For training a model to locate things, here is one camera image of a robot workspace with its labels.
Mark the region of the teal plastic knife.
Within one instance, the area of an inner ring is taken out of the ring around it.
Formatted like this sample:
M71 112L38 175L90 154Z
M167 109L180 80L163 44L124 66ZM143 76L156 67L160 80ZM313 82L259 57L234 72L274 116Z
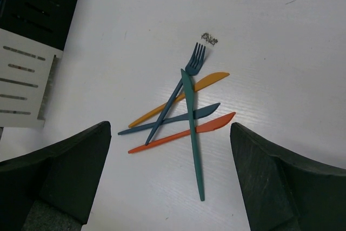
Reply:
M198 193L199 193L200 200L205 201L202 159L201 159L201 153L198 146L197 133L196 133L196 127L195 127L195 120L194 120L194 104L195 104L194 89L192 86L192 81L190 79L190 76L183 69L181 69L181 77L182 77L183 89L185 93L185 100L187 104L192 154L194 159L194 167L195 167Z

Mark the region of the black slotted utensil container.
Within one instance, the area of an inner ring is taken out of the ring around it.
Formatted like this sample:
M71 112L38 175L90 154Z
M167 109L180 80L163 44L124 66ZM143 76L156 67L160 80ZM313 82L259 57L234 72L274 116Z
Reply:
M77 0L1 0L1 29L64 50Z

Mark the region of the white slotted utensil container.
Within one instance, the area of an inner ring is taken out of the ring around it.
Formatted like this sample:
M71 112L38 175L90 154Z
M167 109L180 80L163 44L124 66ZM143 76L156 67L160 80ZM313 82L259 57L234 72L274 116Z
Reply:
M1 127L41 128L52 65L63 51L1 30Z

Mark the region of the blue plastic fork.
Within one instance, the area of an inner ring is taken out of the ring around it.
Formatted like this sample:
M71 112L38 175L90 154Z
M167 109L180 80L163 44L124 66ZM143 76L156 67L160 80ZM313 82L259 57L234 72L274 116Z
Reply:
M196 43L194 51L193 51L192 56L191 56L191 59L189 60L188 64L185 67L185 72L189 76L195 76L201 70L201 67L203 66L203 63L204 63L205 49L206 49L206 47L204 45ZM164 109L161 111L157 121L155 122L155 124L154 124L154 126L153 126L153 128L152 128L152 130L151 130L151 132L150 132L150 134L149 134L149 136L145 142L146 146L149 144L149 142L153 138L158 127L162 124L167 112L171 108L173 101L177 97L182 85L183 85L182 79L180 79L175 90L173 91L170 98L168 99Z

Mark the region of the blue plastic knife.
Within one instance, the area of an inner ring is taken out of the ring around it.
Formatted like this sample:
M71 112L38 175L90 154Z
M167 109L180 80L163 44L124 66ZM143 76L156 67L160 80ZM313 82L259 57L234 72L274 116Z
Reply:
M197 120L197 119L204 118L211 115L219 106L220 106L220 103L214 103L214 104L205 106L203 108L194 110L194 119ZM174 123L178 121L187 121L187 120L188 120L188 113L185 113L185 114L181 114L172 118L164 119L162 124L169 124L169 123ZM141 126L136 126L133 128L129 128L127 130L120 131L117 134L118 135L131 134L131 133L143 131L146 129L151 129L154 127L154 125L155 125L155 122L147 123Z

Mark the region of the orange plastic knife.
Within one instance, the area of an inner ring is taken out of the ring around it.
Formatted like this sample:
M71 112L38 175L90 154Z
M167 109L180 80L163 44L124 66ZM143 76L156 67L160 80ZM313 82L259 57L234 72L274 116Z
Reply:
M203 123L195 128L196 133L206 133L210 131L214 131L220 128L223 128L226 126L236 115L236 112L231 112L226 115L223 115L221 117L218 117L214 120L208 121L206 123ZM136 148L128 150L128 154L134 154L134 153L139 153L140 151L148 150L156 146L160 146L162 144L174 141L179 138L183 138L185 136L190 135L190 130L185 130L177 134L173 134L155 141L150 142L148 145L141 145Z

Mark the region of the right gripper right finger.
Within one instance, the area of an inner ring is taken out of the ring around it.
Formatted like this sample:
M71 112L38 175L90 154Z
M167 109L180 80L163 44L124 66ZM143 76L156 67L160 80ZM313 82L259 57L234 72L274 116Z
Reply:
M237 122L230 143L251 230L345 230L345 169L294 153Z

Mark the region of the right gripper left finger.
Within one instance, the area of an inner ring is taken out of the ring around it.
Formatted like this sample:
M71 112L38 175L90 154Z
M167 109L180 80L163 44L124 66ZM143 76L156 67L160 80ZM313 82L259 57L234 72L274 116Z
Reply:
M111 142L100 122L1 162L1 230L81 230L88 223Z

